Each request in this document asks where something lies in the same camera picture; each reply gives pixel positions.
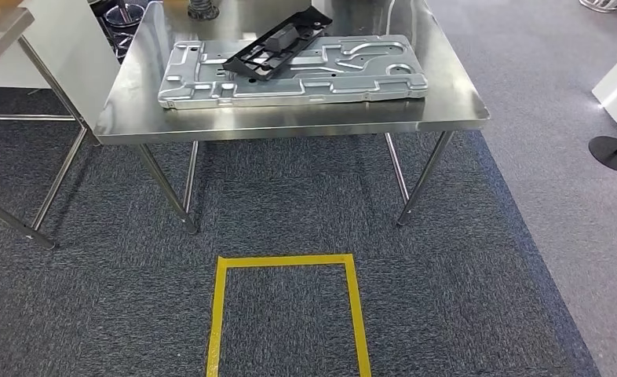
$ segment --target yellow floor marking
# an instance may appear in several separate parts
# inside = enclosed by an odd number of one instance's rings
[[[355,260],[352,258],[352,254],[348,254],[345,260],[345,279],[348,282],[352,329],[355,332],[355,347],[357,350],[357,363],[360,365],[360,376],[371,377],[367,334],[364,331],[364,317],[362,316],[362,303],[360,302],[360,288],[357,285]]]
[[[367,336],[364,331],[360,289],[357,286],[355,260],[352,254],[330,255],[296,255],[290,257],[259,258],[221,258],[216,266],[216,284],[214,285],[214,307],[211,313],[211,336],[207,351],[206,375],[218,377],[218,359],[221,355],[221,329],[223,326],[223,304],[225,302],[225,276],[228,268],[280,267],[286,265],[337,265],[345,267],[345,279],[348,284],[352,328],[355,333],[355,347],[360,376],[371,377],[371,363],[367,349]]]
[[[228,263],[218,257],[216,284],[214,286],[214,307],[211,312],[211,336],[207,353],[206,375],[218,377],[218,358],[221,355],[221,327],[223,326],[223,302],[225,300],[225,270]]]

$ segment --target black stand base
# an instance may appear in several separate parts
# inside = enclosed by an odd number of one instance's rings
[[[602,165],[617,170],[617,138],[609,136],[598,136],[588,143],[590,154],[600,161]]]

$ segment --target gray carpet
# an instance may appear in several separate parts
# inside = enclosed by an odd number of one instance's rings
[[[0,90],[0,111],[25,106],[59,108]],[[0,126],[0,203],[30,220],[76,132]],[[396,137],[409,181],[436,138]],[[402,229],[381,135],[206,143],[196,236],[131,148],[84,145],[43,225],[58,249],[0,222],[0,376],[203,375],[218,255],[332,253],[355,255],[373,375],[598,375],[482,142],[455,137]],[[152,147],[176,188],[189,149]],[[233,270],[226,288],[221,375],[358,375],[342,268]]]
[[[617,171],[587,148],[617,137],[591,93],[617,62],[617,13],[429,2],[491,111],[484,137],[543,260],[602,375],[617,377]]]

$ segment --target black plastic bracket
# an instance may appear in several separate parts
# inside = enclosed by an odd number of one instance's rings
[[[320,37],[332,19],[309,6],[244,47],[223,63],[223,69],[262,81],[269,80],[283,66]]]

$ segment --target stamped metal panel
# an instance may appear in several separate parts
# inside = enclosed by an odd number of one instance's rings
[[[318,38],[267,82],[221,66],[247,43],[175,43],[159,103],[178,109],[326,104],[421,98],[428,90],[403,35]]]

